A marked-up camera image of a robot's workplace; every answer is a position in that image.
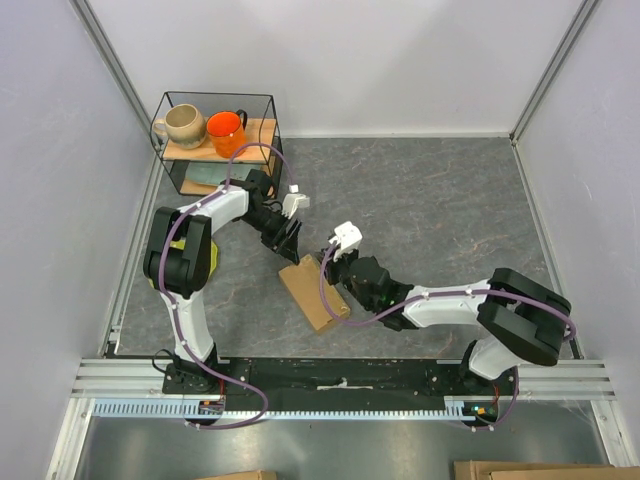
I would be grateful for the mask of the light green tray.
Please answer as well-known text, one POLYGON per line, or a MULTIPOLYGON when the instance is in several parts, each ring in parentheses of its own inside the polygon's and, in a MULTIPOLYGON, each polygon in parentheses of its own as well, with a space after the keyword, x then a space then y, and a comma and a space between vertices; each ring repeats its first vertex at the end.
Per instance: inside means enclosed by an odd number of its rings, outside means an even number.
MULTIPOLYGON (((249 164, 234 164, 231 167, 232 180, 245 180, 252 166, 249 164)), ((192 162, 186 169, 185 178, 202 185, 219 185, 227 178, 228 165, 226 163, 192 162)))

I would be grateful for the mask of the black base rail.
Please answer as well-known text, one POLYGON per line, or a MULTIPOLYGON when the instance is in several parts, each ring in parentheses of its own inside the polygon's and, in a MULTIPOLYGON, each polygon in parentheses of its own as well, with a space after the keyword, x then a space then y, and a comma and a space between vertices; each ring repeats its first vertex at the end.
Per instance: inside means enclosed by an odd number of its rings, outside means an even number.
POLYGON ((516 381, 512 369, 485 380, 429 359, 231 357, 214 368, 261 390, 270 413, 440 410, 447 397, 505 398, 516 381))

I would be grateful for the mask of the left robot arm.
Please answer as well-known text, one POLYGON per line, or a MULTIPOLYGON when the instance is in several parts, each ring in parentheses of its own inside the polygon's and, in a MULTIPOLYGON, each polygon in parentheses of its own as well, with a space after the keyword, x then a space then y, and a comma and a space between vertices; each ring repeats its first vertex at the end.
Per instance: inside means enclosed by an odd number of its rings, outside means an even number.
POLYGON ((161 207, 153 217, 143 261, 143 273, 161 293, 171 316, 177 357, 191 362, 185 382, 208 393, 219 382, 219 369, 207 360, 215 356, 202 290, 213 271, 213 234, 234 221, 260 233, 261 243, 297 265, 301 222, 296 214, 310 198, 293 185, 282 201, 269 197, 270 180, 253 169, 244 180, 222 183, 214 193, 179 209, 161 207))

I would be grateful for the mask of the orange mug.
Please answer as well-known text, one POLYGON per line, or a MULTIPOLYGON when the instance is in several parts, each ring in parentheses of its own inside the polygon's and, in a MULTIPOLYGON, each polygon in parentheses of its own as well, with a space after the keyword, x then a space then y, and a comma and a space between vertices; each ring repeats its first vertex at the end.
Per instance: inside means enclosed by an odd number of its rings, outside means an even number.
POLYGON ((237 151, 242 152, 247 143, 246 126, 248 114, 237 111, 221 111, 212 115, 206 124, 207 133, 216 153, 225 159, 237 151))

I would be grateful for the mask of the brown cardboard express box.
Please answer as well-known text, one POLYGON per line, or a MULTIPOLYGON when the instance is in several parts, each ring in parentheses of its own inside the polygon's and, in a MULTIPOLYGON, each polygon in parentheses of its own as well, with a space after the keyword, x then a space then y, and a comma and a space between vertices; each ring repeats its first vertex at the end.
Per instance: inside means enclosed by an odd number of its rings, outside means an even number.
MULTIPOLYGON (((320 263, 312 255, 301 258, 278 273, 281 282, 301 309, 311 328, 324 333, 339 322, 325 309, 320 295, 320 263)), ((324 293, 330 309, 342 320, 350 317, 351 309, 338 290, 324 280, 324 293)))

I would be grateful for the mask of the cardboard piece bottom centre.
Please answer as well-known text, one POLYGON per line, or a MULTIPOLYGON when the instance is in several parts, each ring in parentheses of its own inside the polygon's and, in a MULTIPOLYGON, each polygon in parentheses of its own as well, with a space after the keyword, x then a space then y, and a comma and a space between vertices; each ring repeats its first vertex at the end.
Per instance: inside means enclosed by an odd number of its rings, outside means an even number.
POLYGON ((277 480, 276 472, 267 470, 253 470, 234 472, 224 475, 198 478, 197 480, 277 480))

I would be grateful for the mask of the beige ceramic mug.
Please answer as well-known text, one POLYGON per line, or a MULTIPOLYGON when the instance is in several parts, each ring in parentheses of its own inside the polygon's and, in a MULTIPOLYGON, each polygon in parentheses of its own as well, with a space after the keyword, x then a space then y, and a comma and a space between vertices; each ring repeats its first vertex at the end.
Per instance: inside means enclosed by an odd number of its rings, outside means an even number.
POLYGON ((200 147, 207 135, 204 116, 192 104, 180 104, 171 108, 164 118, 153 122, 152 131, 185 150, 200 147))

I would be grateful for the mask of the yellow-green dotted plate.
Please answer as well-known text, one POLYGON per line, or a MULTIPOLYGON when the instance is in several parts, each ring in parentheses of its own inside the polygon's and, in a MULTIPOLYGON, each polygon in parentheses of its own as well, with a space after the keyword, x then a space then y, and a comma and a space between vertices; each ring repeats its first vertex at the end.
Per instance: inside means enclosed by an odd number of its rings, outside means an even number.
MULTIPOLYGON (((181 239, 179 241, 172 241, 170 243, 170 247, 174 249, 178 249, 183 251, 185 248, 186 241, 181 239)), ((214 241, 210 242, 210 267, 209 267, 209 275, 208 278, 211 278, 214 274, 214 271, 217 268, 218 264, 218 246, 214 241)))

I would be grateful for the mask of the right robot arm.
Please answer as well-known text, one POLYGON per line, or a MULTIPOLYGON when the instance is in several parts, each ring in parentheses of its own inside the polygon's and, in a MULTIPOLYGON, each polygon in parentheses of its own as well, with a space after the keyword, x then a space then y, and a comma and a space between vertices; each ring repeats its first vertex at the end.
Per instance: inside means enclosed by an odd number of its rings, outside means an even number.
POLYGON ((521 365, 556 365, 562 345, 577 333, 567 299, 510 268, 476 283, 428 288, 394 280, 375 257, 357 250, 338 253, 331 245, 317 257, 319 289, 342 285, 374 323, 394 331, 482 327, 485 338, 471 342, 457 371, 469 393, 483 392, 521 365))

